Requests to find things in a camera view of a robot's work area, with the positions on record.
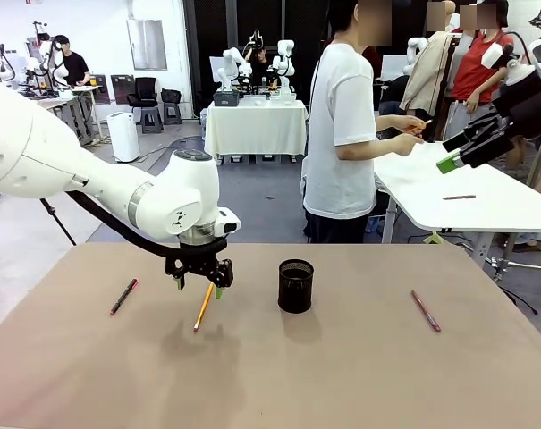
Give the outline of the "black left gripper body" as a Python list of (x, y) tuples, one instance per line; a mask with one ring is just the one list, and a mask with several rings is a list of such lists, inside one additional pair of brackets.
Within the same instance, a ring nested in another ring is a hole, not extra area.
[(175, 258), (185, 264), (186, 273), (209, 279), (209, 275), (215, 270), (219, 261), (217, 254), (225, 250), (226, 247), (227, 240), (214, 240), (202, 246), (181, 245)]

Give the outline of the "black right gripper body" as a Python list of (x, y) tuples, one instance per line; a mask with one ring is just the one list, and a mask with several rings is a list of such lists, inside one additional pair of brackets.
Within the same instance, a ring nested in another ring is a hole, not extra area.
[(541, 138), (541, 78), (503, 84), (493, 105), (502, 117), (494, 148), (511, 148), (515, 137)]

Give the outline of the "person's left hand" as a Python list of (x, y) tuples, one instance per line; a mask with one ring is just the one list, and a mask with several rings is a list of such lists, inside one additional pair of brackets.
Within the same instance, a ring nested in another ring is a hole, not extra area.
[(395, 128), (403, 133), (420, 135), (426, 128), (427, 123), (416, 116), (397, 115)]

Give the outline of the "person's right hand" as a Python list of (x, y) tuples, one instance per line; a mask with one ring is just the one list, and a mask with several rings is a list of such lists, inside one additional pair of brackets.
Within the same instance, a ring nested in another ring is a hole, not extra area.
[(393, 138), (392, 151), (399, 156), (408, 156), (416, 145), (423, 144), (421, 137), (403, 133)]

